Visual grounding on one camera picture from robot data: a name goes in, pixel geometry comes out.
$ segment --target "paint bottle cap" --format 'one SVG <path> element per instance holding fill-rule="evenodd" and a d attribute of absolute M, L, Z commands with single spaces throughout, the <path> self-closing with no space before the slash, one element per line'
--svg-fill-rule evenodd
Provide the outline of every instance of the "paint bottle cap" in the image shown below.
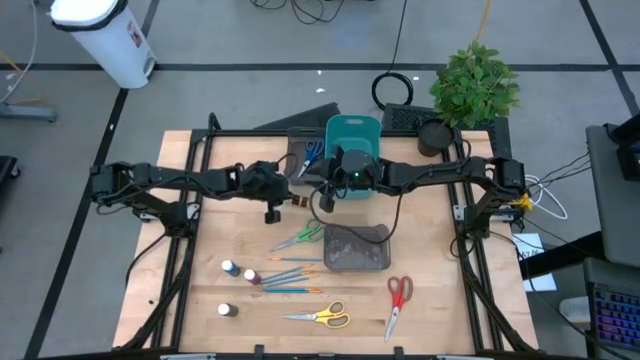
<path fill-rule="evenodd" d="M 248 269 L 247 271 L 244 272 L 244 278 L 247 280 L 253 280 L 256 277 L 256 272 Z"/>
<path fill-rule="evenodd" d="M 222 270 L 231 271 L 233 270 L 233 262 L 231 260 L 225 260 L 222 262 Z"/>
<path fill-rule="evenodd" d="M 229 315 L 229 313 L 231 312 L 231 307 L 227 304 L 220 304 L 218 306 L 218 314 L 220 315 Z"/>

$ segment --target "floor stripe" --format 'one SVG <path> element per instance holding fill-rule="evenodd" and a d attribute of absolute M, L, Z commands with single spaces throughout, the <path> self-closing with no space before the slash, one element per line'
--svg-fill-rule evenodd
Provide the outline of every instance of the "floor stripe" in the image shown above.
<path fill-rule="evenodd" d="M 113 134 L 115 133 L 118 121 L 120 120 L 120 115 L 122 114 L 122 109 L 124 108 L 128 93 L 128 90 L 121 89 L 118 96 L 116 96 L 111 115 L 109 116 L 109 122 L 104 130 L 104 135 L 100 142 L 100 146 L 98 147 L 98 153 L 93 161 L 93 165 L 103 164 L 107 158 L 109 146 L 113 140 Z M 90 188 L 89 182 L 87 181 L 84 191 L 82 192 L 80 205 L 78 205 L 78 210 L 73 218 L 71 230 L 69 230 L 69 235 L 67 236 L 67 241 L 64 244 L 62 255 L 60 256 L 58 266 L 56 267 L 56 271 L 53 275 L 51 286 L 49 287 L 49 291 L 47 291 L 47 296 L 45 297 L 44 304 L 40 310 L 40 315 L 38 316 L 38 321 L 36 322 L 33 334 L 31 335 L 31 340 L 29 340 L 29 345 L 27 346 L 27 350 L 24 355 L 25 359 L 36 359 L 42 349 L 42 344 L 44 343 L 47 330 L 49 330 L 49 325 L 53 318 L 53 313 L 56 305 L 58 304 L 58 300 L 60 299 L 60 294 L 62 293 L 67 273 L 71 267 L 73 255 L 76 251 L 76 247 L 78 246 L 78 241 L 80 240 L 82 228 L 84 227 L 87 214 L 89 213 L 89 208 L 91 206 L 89 195 Z"/>
<path fill-rule="evenodd" d="M 598 41 L 598 45 L 600 45 L 600 49 L 604 54 L 604 58 L 607 59 L 607 63 L 612 68 L 613 77 L 616 79 L 616 83 L 618 84 L 618 88 L 622 93 L 622 97 L 624 98 L 627 107 L 629 108 L 629 112 L 631 115 L 636 115 L 640 113 L 640 109 L 638 108 L 638 103 L 636 102 L 635 96 L 633 95 L 633 91 L 629 87 L 629 83 L 627 83 L 627 79 L 625 79 L 624 74 L 622 73 L 621 67 L 618 66 L 618 61 L 616 60 L 615 55 L 613 55 L 613 51 L 611 50 L 611 46 L 609 46 L 609 42 L 598 23 L 598 19 L 596 18 L 591 5 L 588 0 L 580 0 L 580 5 L 582 6 L 582 10 L 584 14 L 587 16 L 587 20 L 589 21 L 589 25 L 591 25 L 591 30 L 593 30 L 593 34 Z"/>
<path fill-rule="evenodd" d="M 26 64 L 17 64 L 24 68 Z M 402 63 L 395 64 L 398 71 L 436 71 L 445 64 Z M 640 64 L 509 64 L 519 72 L 603 72 L 618 69 L 638 72 Z M 385 71 L 385 63 L 263 63 L 263 64 L 157 64 L 155 71 Z M 0 64 L 0 71 L 12 71 L 9 64 Z M 33 64 L 33 71 L 102 71 L 98 64 Z"/>
<path fill-rule="evenodd" d="M 151 25 L 153 23 L 153 18 L 155 17 L 156 11 L 158 9 L 158 4 L 159 0 L 152 0 L 149 4 L 149 8 L 147 9 L 147 14 L 141 28 L 141 31 L 145 35 L 149 33 L 149 29 L 151 28 Z M 102 70 L 102 67 L 97 64 L 34 64 L 32 69 L 54 71 L 96 71 Z M 107 125 L 104 129 L 102 140 L 100 141 L 100 145 L 98 146 L 98 152 L 96 153 L 95 159 L 93 161 L 94 166 L 104 164 L 105 160 L 107 159 L 109 148 L 111 147 L 113 136 L 118 128 L 120 116 L 122 115 L 122 111 L 124 109 L 128 94 L 129 90 L 120 89 L 118 95 L 116 96 L 113 108 L 111 110 L 111 115 L 109 116 L 109 121 L 107 122 Z M 80 235 L 82 234 L 82 228 L 84 227 L 84 223 L 87 219 L 87 215 L 91 207 L 91 199 L 89 198 L 89 196 L 90 186 L 87 179 L 84 191 L 82 192 L 82 198 L 80 199 L 80 204 L 78 205 L 78 210 L 76 211 L 73 223 L 71 224 L 71 229 L 69 230 L 69 235 L 67 236 L 67 240 L 62 250 L 62 255 L 60 256 L 58 266 L 56 267 L 56 271 L 53 275 L 51 286 L 47 291 L 47 296 L 45 297 L 44 304 L 42 305 L 42 309 L 40 310 L 40 315 L 38 316 L 36 326 L 31 335 L 31 339 L 29 340 L 29 344 L 24 356 L 25 359 L 36 359 L 40 354 L 40 350 L 42 350 L 42 345 L 46 338 L 47 331 L 49 330 L 51 319 L 53 318 L 56 305 L 58 304 L 60 294 L 62 293 L 62 289 L 64 287 L 64 282 L 71 267 L 73 255 L 75 254 L 78 242 L 80 240 Z"/>

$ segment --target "wooden tabletop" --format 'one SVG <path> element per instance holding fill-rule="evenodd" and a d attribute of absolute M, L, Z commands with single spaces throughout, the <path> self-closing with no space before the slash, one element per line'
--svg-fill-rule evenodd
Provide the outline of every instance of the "wooden tabletop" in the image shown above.
<path fill-rule="evenodd" d="M 485 132 L 466 132 L 463 136 L 471 142 L 473 155 L 491 156 Z M 158 166 L 183 169 L 189 139 L 189 131 L 166 132 Z M 286 151 L 286 144 L 286 137 L 217 137 L 213 140 L 210 168 L 275 160 Z M 412 164 L 441 161 L 439 157 L 421 156 L 414 138 L 382 138 L 381 156 Z M 292 187 L 292 191 L 308 195 L 311 189 Z M 178 198 L 177 191 L 156 189 L 153 193 L 167 201 Z M 482 190 L 474 186 L 474 193 L 479 199 Z M 319 214 L 330 222 L 353 226 L 385 224 L 391 228 L 396 201 L 395 197 L 373 194 L 367 200 L 338 200 L 333 214 L 322 211 Z M 262 276 L 298 265 L 269 261 L 273 253 L 268 250 L 299 231 L 311 218 L 309 210 L 281 206 L 282 221 L 266 225 L 265 209 L 266 205 L 257 201 L 205 199 L 180 351 L 248 353 L 253 352 L 254 345 L 263 344 L 268 353 L 391 354 L 394 346 L 403 346 L 407 354 L 474 352 L 460 265 L 449 254 L 454 230 L 446 186 L 423 187 L 404 197 L 398 228 L 390 240 L 389 269 L 336 273 L 322 263 L 315 263 L 310 269 L 320 277 L 300 284 L 322 288 L 323 294 L 266 294 L 242 277 L 231 277 L 222 271 L 220 263 L 224 259 L 255 269 Z M 492 223 L 491 229 L 510 235 L 504 224 Z M 162 231 L 158 222 L 142 225 L 137 251 Z M 499 237 L 484 243 L 498 307 L 525 341 L 537 346 L 513 245 Z M 159 245 L 131 273 L 114 345 L 129 340 L 157 303 L 168 244 L 167 240 Z M 299 244 L 277 255 L 321 258 L 322 242 Z M 387 279 L 404 275 L 413 278 L 413 297 L 404 305 L 391 340 L 385 343 L 391 313 Z M 329 329 L 319 323 L 282 318 L 288 313 L 323 310 L 333 300 L 346 304 L 351 323 L 345 328 Z M 238 316 L 219 316 L 217 307 L 221 303 L 238 306 Z M 478 308 L 485 347 L 490 347 L 486 315 L 479 301 Z M 171 308 L 167 324 L 172 323 L 173 316 Z M 169 342 L 171 326 L 166 329 L 163 344 Z"/>

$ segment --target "white container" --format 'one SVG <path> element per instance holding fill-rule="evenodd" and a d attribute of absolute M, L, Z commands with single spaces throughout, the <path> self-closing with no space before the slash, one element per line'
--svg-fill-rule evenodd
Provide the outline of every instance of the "white container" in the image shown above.
<path fill-rule="evenodd" d="M 126 89 L 145 86 L 156 63 L 127 0 L 56 0 L 53 26 L 71 33 Z"/>

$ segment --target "concrete floor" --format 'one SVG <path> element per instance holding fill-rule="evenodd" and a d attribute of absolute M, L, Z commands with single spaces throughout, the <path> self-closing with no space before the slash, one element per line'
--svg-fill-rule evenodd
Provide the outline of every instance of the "concrete floor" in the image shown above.
<path fill-rule="evenodd" d="M 155 1 L 130 1 L 140 24 Z M 327 3 L 327 12 L 332 14 L 337 4 Z M 640 2 L 590 0 L 589 4 L 618 63 L 639 64 Z M 47 7 L 47 1 L 42 1 L 38 9 L 36 62 L 93 63 L 68 34 L 51 27 Z M 475 35 L 483 8 L 482 0 L 409 0 L 397 62 L 444 63 Z M 332 23 L 305 26 L 288 6 L 269 12 L 248 0 L 160 0 L 148 39 L 161 64 L 360 65 L 349 71 L 325 70 L 321 75 L 315 70 L 271 71 L 268 65 L 255 71 L 156 72 L 147 87 L 128 92 L 107 161 L 153 163 L 164 131 L 202 128 L 211 111 L 224 128 L 245 129 L 331 101 L 343 113 L 380 118 L 369 90 L 380 71 L 372 71 L 367 64 L 391 60 L 401 9 L 400 1 L 346 0 Z M 25 1 L 0 3 L 0 51 L 17 62 L 27 61 L 31 31 Z M 578 0 L 495 0 L 482 41 L 499 49 L 510 64 L 608 64 Z M 520 73 L 522 106 L 510 117 L 513 155 L 525 163 L 527 173 L 536 175 L 585 153 L 588 125 L 620 123 L 631 115 L 612 71 L 545 69 Z M 0 71 L 0 88 L 8 85 L 9 73 Z M 435 73 L 403 73 L 419 77 L 414 82 L 414 105 L 430 105 L 428 88 Z M 623 75 L 631 91 L 640 93 L 640 73 Z M 102 71 L 36 69 L 30 78 L 15 98 L 37 95 L 41 88 L 60 116 L 55 124 L 0 121 L 0 154 L 18 157 L 23 169 L 0 213 L 3 360 L 25 355 L 78 209 L 88 167 L 96 158 L 119 92 Z M 317 93 L 318 88 L 325 92 Z M 402 92 L 392 82 L 380 89 L 388 102 L 401 101 Z M 553 190 L 569 212 L 569 220 L 534 213 L 534 222 L 566 239 L 598 229 L 589 172 L 558 182 Z M 86 218 L 40 356 L 105 351 L 111 346 L 124 272 L 140 225 L 126 212 L 99 217 L 93 210 Z M 558 244 L 546 234 L 541 236 L 548 244 Z M 553 304 L 584 293 L 580 268 L 555 275 L 559 291 L 544 295 Z M 585 355 L 579 335 L 537 297 L 529 300 L 542 349 Z"/>

